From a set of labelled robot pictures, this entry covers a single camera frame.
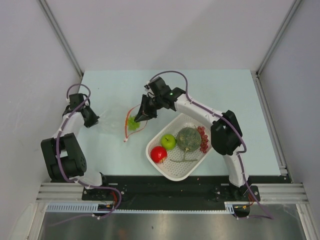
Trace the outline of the green fake grapes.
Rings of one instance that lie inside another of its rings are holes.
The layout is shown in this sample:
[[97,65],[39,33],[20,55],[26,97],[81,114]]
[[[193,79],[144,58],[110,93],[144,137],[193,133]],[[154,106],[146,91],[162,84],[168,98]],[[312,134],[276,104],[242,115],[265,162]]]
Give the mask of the green fake grapes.
[[127,118],[127,129],[129,131],[136,131],[137,129],[140,128],[141,123],[140,122],[135,122],[135,116],[130,115]]

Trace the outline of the clear zip top bag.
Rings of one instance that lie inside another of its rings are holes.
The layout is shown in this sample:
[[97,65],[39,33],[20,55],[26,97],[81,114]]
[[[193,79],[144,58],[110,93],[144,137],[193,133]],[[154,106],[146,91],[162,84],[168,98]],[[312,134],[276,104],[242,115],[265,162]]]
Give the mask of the clear zip top bag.
[[135,116],[138,113],[140,104],[126,107],[126,106],[113,106],[106,109],[98,120],[98,131],[103,134],[120,135],[126,143],[129,138],[144,130],[148,121],[140,122],[140,128],[136,131],[129,131],[127,128],[127,120],[129,116]]

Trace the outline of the green fake apple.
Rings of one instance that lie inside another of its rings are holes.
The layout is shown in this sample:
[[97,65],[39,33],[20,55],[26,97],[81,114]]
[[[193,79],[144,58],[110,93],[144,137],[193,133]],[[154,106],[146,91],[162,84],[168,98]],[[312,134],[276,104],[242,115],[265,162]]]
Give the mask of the green fake apple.
[[161,138],[160,143],[166,150],[173,150],[176,147],[176,138],[172,134],[165,134]]

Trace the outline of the red fake apple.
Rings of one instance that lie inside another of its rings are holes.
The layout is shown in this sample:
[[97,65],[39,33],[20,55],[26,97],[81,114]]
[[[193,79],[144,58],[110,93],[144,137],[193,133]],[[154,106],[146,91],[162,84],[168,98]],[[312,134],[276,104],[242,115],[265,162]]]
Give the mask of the red fake apple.
[[163,146],[155,146],[150,152],[150,157],[156,164],[163,163],[167,156],[167,150]]

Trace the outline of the green netted fake melon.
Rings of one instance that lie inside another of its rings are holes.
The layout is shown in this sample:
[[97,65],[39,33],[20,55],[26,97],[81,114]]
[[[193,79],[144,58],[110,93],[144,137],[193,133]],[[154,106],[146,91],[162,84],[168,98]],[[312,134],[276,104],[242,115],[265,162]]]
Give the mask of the green netted fake melon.
[[196,128],[185,127],[181,129],[176,136],[176,145],[183,151],[182,160],[173,160],[174,163],[191,163],[197,161],[197,159],[186,159],[187,153],[193,153],[200,148],[202,138]]

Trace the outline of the red fake grapes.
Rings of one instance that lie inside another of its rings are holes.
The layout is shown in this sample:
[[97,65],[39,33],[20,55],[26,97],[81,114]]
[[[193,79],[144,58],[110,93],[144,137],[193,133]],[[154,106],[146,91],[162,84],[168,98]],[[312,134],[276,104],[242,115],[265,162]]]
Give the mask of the red fake grapes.
[[200,144],[200,151],[204,154],[207,153],[207,150],[209,148],[208,142],[208,135],[205,133],[205,127],[204,126],[198,126],[197,131],[199,132],[201,136],[201,144]]

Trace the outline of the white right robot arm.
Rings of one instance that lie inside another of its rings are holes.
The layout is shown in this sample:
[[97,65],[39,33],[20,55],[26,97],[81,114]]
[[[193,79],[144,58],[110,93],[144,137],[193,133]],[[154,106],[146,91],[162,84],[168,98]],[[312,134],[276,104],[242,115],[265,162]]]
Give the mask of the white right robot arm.
[[228,110],[217,111],[203,105],[189,96],[188,87],[171,89],[157,76],[144,85],[147,94],[142,96],[141,105],[135,122],[142,122],[157,117],[160,109],[173,110],[198,121],[210,130],[212,148],[223,156],[228,169],[231,196],[242,201],[249,194],[249,175],[245,171],[241,154],[247,152],[247,146],[236,115]]

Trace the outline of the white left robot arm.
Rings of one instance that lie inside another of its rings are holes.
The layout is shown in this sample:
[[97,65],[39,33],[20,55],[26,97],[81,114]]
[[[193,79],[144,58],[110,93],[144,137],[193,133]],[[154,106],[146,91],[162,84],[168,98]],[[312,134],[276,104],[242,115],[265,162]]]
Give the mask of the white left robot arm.
[[72,94],[68,100],[58,131],[40,144],[48,175],[52,182],[75,182],[87,188],[94,186],[93,194],[105,200],[110,196],[111,188],[103,183],[100,172],[87,167],[77,139],[80,129],[93,127],[99,122],[99,117],[91,109],[86,94]]

